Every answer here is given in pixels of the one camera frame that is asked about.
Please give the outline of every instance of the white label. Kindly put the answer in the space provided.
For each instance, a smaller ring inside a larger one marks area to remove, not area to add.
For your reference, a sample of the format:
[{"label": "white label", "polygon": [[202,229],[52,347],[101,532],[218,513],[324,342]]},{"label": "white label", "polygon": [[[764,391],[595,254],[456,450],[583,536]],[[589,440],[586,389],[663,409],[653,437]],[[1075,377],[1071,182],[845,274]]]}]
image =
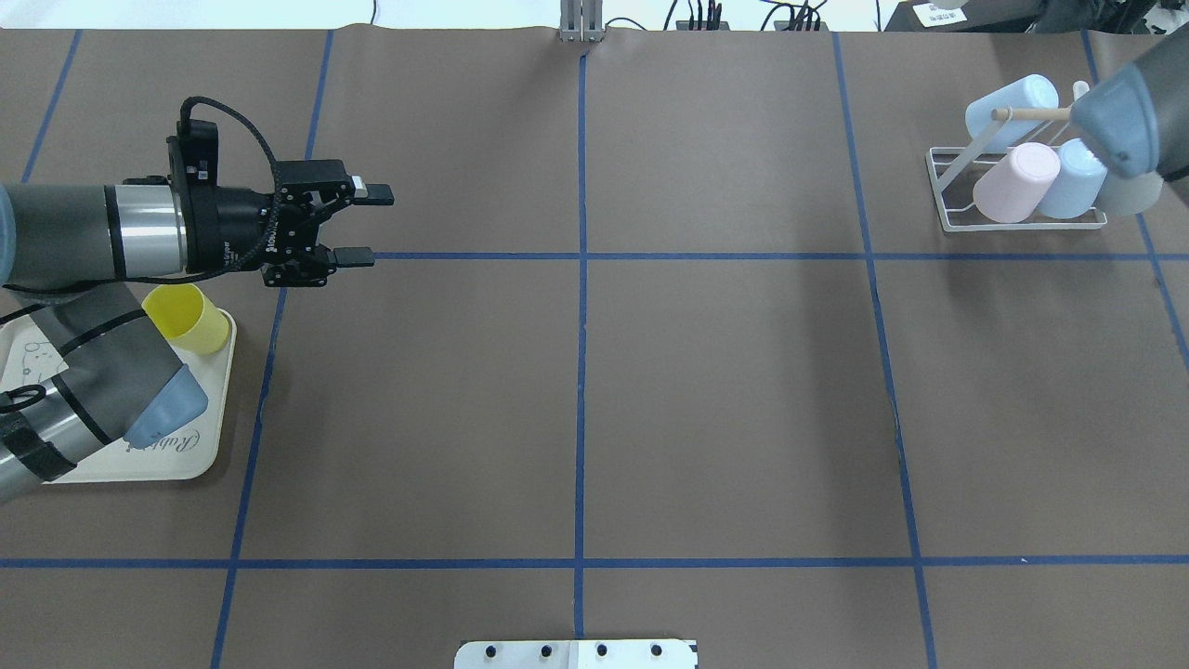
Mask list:
[{"label": "white label", "polygon": [[965,20],[965,12],[962,10],[943,10],[932,2],[913,5],[912,11],[917,12],[925,27],[960,24]]}]

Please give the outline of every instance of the white metal bracket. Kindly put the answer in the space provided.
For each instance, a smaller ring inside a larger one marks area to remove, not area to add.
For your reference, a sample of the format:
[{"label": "white metal bracket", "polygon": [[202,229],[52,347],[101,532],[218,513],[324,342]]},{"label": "white metal bracket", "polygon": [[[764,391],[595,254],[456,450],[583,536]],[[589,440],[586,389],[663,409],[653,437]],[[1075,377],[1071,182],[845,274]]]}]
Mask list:
[{"label": "white metal bracket", "polygon": [[562,42],[603,42],[603,0],[561,0]]}]

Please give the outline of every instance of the gray table surface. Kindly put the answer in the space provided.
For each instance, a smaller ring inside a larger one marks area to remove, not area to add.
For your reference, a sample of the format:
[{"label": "gray table surface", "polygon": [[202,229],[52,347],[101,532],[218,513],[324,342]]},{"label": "gray table surface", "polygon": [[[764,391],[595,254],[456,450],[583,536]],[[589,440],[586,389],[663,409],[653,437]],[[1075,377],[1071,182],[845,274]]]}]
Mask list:
[{"label": "gray table surface", "polygon": [[0,181],[164,171],[202,94],[397,194],[323,231],[373,269],[203,286],[207,474],[0,509],[0,667],[1185,667],[1185,207],[945,235],[924,169],[970,100],[1150,44],[0,32]]}]

